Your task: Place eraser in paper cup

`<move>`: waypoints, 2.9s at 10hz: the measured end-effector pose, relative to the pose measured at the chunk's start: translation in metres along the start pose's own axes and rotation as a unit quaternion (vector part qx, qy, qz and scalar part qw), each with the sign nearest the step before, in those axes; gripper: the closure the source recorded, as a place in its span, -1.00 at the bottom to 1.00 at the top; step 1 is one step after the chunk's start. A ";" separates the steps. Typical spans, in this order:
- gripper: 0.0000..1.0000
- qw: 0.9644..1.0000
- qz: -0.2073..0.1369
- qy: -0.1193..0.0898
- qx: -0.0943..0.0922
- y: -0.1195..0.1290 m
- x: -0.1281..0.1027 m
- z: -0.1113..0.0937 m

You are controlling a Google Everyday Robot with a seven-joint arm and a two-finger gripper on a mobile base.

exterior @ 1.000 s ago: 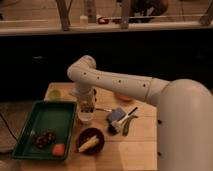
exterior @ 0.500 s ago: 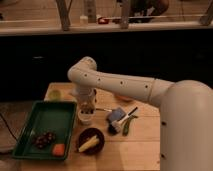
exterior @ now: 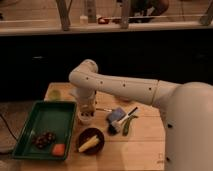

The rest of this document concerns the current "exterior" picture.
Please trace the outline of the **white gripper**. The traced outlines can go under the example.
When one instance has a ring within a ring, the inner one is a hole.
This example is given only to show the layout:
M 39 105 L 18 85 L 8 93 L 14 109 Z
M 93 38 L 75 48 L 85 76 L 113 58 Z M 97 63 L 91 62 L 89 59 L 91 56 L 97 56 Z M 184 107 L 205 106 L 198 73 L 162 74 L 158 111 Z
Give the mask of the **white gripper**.
M 91 95 L 87 97 L 80 97 L 78 102 L 78 107 L 80 110 L 80 115 L 84 117 L 93 117 L 96 111 L 96 93 L 92 92 Z

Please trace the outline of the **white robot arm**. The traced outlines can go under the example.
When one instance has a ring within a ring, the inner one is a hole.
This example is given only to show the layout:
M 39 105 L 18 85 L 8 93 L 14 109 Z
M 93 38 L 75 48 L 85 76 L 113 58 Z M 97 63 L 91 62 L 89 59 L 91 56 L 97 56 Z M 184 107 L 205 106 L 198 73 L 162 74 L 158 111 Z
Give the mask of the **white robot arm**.
M 101 91 L 164 112 L 165 171 L 213 171 L 213 85 L 102 75 L 90 59 L 70 72 L 69 81 L 81 102 Z

